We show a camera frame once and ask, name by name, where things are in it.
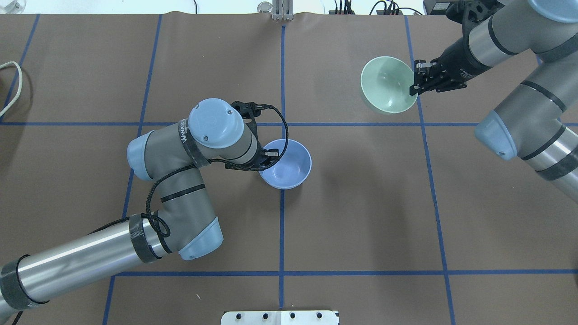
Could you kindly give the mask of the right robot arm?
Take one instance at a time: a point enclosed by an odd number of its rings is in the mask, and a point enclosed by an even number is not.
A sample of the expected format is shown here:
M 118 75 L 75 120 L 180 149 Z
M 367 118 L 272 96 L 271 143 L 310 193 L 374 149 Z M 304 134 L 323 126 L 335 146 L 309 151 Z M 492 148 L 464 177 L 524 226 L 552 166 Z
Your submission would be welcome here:
M 415 60 L 410 95 L 460 90 L 485 72 L 504 77 L 510 94 L 475 127 L 502 160 L 518 158 L 577 200 L 577 132 L 561 122 L 577 107 L 575 0 L 455 0 L 448 19 L 462 35 L 438 57 Z

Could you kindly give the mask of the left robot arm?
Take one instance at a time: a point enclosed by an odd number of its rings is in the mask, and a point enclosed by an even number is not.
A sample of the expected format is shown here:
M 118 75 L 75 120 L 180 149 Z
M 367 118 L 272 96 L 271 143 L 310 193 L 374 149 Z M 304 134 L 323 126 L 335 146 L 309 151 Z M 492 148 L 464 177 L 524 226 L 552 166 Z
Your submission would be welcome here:
M 255 118 L 273 105 L 200 101 L 187 118 L 132 140 L 127 161 L 134 174 L 153 184 L 145 211 L 121 218 L 47 251 L 23 255 L 1 268 L 1 323 L 52 298 L 177 252 L 183 260 L 203 257 L 224 240 L 200 169 L 260 172 L 283 157 L 265 149 Z

